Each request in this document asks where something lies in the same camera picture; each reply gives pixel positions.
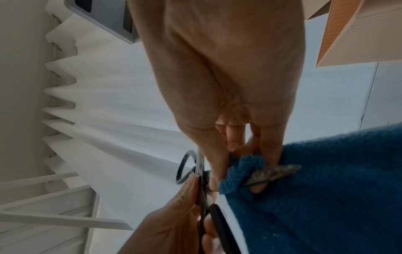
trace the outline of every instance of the white curtain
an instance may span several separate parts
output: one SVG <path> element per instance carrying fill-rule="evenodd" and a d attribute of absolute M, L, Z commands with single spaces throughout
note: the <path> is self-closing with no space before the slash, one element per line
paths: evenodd
<path fill-rule="evenodd" d="M 136 228 L 176 193 L 178 164 L 196 146 L 177 128 L 142 43 L 128 45 L 63 0 L 45 10 L 62 23 L 46 36 L 61 54 L 46 64 L 56 85 L 45 90 L 61 103 L 44 108 L 57 119 L 43 120 L 60 134 L 44 141 Z"/>

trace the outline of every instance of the blue towel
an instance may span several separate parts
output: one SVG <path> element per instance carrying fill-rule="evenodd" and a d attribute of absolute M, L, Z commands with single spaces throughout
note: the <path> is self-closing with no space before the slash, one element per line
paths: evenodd
<path fill-rule="evenodd" d="M 244 156 L 219 187 L 250 254 L 402 253 L 402 124 L 285 145 L 280 163 L 302 169 L 253 195 L 265 162 Z"/>

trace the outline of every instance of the scissors blade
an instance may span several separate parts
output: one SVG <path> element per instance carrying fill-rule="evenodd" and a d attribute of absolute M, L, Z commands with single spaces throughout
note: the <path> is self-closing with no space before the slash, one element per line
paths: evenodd
<path fill-rule="evenodd" d="M 298 172 L 301 165 L 277 165 L 266 166 L 263 169 L 254 171 L 244 186 L 253 186 L 265 182 L 275 181 L 279 178 L 286 177 Z"/>

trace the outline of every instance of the person's right hand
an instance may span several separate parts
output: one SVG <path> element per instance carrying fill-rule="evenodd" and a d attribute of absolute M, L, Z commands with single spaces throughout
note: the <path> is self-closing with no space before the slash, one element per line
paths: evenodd
<path fill-rule="evenodd" d="M 210 188 L 229 151 L 277 164 L 304 60 L 301 0 L 131 0 L 130 9 L 166 103 L 211 165 Z"/>

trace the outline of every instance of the teal cloth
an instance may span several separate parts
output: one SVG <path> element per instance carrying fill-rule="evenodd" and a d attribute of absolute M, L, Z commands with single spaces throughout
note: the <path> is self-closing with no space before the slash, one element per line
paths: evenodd
<path fill-rule="evenodd" d="M 250 254 L 402 253 L 402 124 L 285 145 L 280 163 L 302 169 L 253 195 L 263 158 L 234 158 L 219 187 Z"/>

